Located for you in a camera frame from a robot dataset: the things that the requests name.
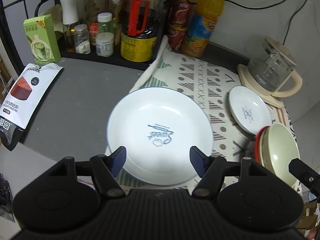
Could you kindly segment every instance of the cake image on package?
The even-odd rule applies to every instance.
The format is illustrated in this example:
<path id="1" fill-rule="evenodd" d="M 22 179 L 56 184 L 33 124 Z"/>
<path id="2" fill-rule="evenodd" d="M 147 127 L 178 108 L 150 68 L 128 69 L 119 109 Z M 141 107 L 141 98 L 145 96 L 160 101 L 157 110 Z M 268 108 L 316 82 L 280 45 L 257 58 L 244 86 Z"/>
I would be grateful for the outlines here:
<path id="1" fill-rule="evenodd" d="M 31 92 L 32 88 L 29 86 L 28 82 L 24 77 L 20 77 L 12 88 L 10 94 L 19 100 L 27 100 Z"/>

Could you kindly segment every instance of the red bowl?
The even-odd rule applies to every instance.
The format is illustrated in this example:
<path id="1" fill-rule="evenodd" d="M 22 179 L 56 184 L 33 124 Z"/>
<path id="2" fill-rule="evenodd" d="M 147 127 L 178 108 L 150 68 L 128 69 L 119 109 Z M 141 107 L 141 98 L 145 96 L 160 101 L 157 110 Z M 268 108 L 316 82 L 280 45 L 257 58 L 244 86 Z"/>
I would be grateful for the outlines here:
<path id="1" fill-rule="evenodd" d="M 254 142 L 254 159 L 261 164 L 261 160 L 260 160 L 260 155 L 259 155 L 259 141 L 261 139 L 261 135 L 262 135 L 262 132 L 269 128 L 270 126 L 265 126 L 263 127 L 258 133 L 257 133 L 257 136 L 256 136 L 256 140 Z"/>

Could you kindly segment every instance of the glass teapot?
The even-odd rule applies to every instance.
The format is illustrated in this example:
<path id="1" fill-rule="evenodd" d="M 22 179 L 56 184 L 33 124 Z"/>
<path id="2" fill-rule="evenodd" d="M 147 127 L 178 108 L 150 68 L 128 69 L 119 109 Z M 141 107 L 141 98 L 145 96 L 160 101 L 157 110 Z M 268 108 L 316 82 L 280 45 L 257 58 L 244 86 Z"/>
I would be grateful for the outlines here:
<path id="1" fill-rule="evenodd" d="M 257 82 L 251 85 L 265 96 L 289 97 L 298 92 L 302 86 L 302 78 L 294 70 L 297 63 L 289 50 L 268 36 L 262 47 L 261 57 L 251 59 L 248 64 L 249 73 Z M 294 86 L 287 91 L 278 91 L 290 77 L 295 81 Z"/>

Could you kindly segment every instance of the patterned tablecloth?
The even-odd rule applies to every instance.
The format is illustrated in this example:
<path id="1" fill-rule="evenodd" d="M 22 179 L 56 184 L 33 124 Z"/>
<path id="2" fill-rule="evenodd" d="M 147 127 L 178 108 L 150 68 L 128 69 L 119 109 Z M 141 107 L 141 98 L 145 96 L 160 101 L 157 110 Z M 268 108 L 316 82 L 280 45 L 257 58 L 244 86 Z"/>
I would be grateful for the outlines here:
<path id="1" fill-rule="evenodd" d="M 169 87 L 177 90 L 194 100 L 208 115 L 214 138 L 212 156 L 222 156 L 228 161 L 239 162 L 245 155 L 246 149 L 253 146 L 254 136 L 242 130 L 230 113 L 228 105 L 228 92 L 235 86 L 240 86 L 239 76 L 233 72 L 196 58 L 187 57 L 171 51 L 166 43 L 162 46 L 161 55 L 156 60 L 155 70 L 147 81 L 140 86 L 144 87 Z M 284 124 L 295 138 L 292 124 L 285 107 L 277 109 L 268 106 L 272 122 Z M 199 182 L 196 177 L 189 182 L 174 187 L 155 187 L 147 185 L 124 170 L 116 178 L 124 189 L 139 188 L 187 188 L 190 192 Z M 237 182 L 235 177 L 226 177 L 224 186 Z"/>

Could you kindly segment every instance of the red handle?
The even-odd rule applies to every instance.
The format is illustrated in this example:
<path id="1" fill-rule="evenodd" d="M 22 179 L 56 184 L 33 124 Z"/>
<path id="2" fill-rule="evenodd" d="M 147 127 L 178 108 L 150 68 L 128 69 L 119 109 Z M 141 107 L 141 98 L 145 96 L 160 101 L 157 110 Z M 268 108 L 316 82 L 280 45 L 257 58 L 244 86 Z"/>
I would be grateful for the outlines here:
<path id="1" fill-rule="evenodd" d="M 140 10 L 141 3 L 145 4 L 143 23 L 142 23 L 141 30 L 137 30 L 139 10 Z M 140 34 L 145 31 L 148 15 L 149 15 L 149 1 L 131 0 L 130 14 L 129 14 L 129 27 L 128 27 L 128 34 L 130 36 L 136 36 L 137 34 Z"/>

